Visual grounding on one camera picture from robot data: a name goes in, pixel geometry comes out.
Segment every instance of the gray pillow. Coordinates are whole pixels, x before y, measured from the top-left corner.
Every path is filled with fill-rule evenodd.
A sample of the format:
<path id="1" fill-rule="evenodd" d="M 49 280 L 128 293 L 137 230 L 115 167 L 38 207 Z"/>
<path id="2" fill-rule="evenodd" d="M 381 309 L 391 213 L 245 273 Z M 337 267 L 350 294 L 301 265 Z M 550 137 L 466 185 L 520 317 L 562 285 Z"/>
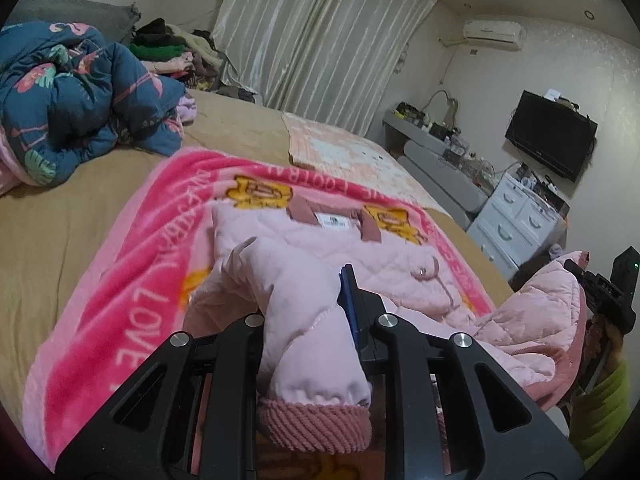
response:
<path id="1" fill-rule="evenodd" d="M 140 16 L 135 4 L 117 7 L 89 0 L 20 0 L 5 25 L 37 21 L 86 23 L 97 28 L 107 43 L 128 45 Z"/>

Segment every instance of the white dresser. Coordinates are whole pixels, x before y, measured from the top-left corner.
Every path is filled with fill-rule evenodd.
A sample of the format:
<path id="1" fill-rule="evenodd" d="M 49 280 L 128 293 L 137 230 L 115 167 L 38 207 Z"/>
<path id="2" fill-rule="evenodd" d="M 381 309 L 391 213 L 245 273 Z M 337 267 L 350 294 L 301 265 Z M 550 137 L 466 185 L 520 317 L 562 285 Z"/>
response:
<path id="1" fill-rule="evenodd" d="M 505 174 L 467 233 L 510 280 L 521 264 L 556 243 L 565 229 L 555 209 Z"/>

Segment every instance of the curtain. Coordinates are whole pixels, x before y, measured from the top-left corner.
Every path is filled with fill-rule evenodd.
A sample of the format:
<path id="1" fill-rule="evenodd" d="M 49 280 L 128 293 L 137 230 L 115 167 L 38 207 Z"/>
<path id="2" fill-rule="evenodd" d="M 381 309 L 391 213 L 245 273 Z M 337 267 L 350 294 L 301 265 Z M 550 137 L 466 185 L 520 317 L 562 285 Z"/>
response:
<path id="1" fill-rule="evenodd" d="M 228 84 L 363 136 L 402 48 L 438 0 L 224 0 Z"/>

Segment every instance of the air conditioner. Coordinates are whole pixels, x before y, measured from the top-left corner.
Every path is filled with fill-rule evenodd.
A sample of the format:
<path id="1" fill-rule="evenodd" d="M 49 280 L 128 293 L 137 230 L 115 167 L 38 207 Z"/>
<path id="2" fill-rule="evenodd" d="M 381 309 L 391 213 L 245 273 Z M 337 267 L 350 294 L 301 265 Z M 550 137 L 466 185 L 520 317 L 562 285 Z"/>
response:
<path id="1" fill-rule="evenodd" d="M 468 20 L 463 35 L 465 43 L 468 44 L 503 50 L 522 50 L 527 31 L 516 22 Z"/>

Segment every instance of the blue floral comforter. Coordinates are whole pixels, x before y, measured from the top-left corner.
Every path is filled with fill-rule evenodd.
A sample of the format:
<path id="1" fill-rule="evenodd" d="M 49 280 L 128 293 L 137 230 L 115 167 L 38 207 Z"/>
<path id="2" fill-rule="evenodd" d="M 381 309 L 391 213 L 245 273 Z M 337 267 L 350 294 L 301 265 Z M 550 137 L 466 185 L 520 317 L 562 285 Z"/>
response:
<path id="1" fill-rule="evenodd" d="M 84 23 L 29 22 L 0 32 L 0 136 L 40 186 L 129 144 L 171 155 L 184 85 L 149 73 Z"/>

